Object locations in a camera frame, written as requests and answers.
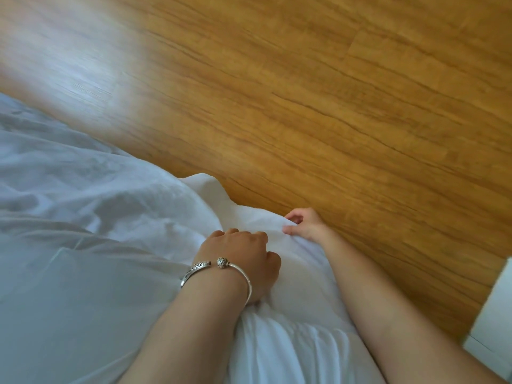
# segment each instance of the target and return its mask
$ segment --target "white fabric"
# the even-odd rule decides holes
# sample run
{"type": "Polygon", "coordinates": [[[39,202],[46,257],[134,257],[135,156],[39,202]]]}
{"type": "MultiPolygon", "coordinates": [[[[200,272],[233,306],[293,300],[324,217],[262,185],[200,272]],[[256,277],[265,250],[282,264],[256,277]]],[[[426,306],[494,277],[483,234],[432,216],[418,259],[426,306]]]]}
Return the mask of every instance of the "white fabric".
{"type": "Polygon", "coordinates": [[[239,322],[227,383],[384,383],[322,250],[168,172],[0,96],[0,381],[114,382],[202,241],[237,227],[283,259],[239,322]]]}

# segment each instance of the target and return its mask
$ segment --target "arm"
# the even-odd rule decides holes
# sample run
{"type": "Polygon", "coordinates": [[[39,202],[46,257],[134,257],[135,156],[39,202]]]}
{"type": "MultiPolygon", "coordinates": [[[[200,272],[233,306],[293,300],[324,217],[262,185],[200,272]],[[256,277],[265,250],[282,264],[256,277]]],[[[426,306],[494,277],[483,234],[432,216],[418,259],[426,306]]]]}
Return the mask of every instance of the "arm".
{"type": "MultiPolygon", "coordinates": [[[[253,286],[250,303],[269,292],[281,258],[265,249],[267,235],[230,229],[214,232],[194,259],[226,257],[241,267],[253,286]]],[[[220,383],[226,374],[234,329],[247,299],[245,277],[215,266],[194,274],[154,324],[120,384],[220,383]]]]}
{"type": "Polygon", "coordinates": [[[504,383],[435,327],[371,259],[323,223],[313,209],[286,216],[283,232],[323,247],[340,294],[390,384],[504,383]]]}

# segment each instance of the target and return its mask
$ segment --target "wrist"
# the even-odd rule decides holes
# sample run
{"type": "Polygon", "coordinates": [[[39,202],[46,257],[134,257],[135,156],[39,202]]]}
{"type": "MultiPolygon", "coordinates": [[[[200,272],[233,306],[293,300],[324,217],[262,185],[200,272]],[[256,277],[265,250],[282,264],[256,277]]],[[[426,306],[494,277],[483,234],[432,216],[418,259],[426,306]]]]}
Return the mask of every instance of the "wrist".
{"type": "Polygon", "coordinates": [[[318,225],[314,232],[314,241],[319,244],[323,245],[323,243],[326,240],[329,240],[333,237],[333,235],[337,235],[337,233],[331,229],[329,226],[322,224],[318,225]]]}
{"type": "Polygon", "coordinates": [[[192,275],[179,296],[196,302],[208,301],[240,315],[245,307],[248,285],[245,277],[234,268],[212,266],[192,275]]]}

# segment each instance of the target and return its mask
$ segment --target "white baseboard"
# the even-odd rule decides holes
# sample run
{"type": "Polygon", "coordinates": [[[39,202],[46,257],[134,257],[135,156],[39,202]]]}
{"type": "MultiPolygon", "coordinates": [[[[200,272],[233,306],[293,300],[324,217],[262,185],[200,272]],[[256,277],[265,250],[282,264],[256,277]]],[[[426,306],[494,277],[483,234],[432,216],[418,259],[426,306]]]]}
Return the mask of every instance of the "white baseboard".
{"type": "Polygon", "coordinates": [[[464,349],[512,382],[512,258],[478,315],[464,349]]]}

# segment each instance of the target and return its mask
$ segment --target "child's hand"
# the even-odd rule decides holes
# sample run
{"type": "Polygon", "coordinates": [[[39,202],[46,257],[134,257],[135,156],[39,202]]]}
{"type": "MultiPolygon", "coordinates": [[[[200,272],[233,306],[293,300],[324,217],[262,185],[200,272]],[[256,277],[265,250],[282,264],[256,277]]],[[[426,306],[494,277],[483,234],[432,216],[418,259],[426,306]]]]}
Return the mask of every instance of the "child's hand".
{"type": "Polygon", "coordinates": [[[297,235],[318,243],[320,236],[330,228],[323,222],[318,213],[311,207],[307,209],[293,209],[285,218],[295,222],[297,226],[283,226],[283,233],[297,235]]]}

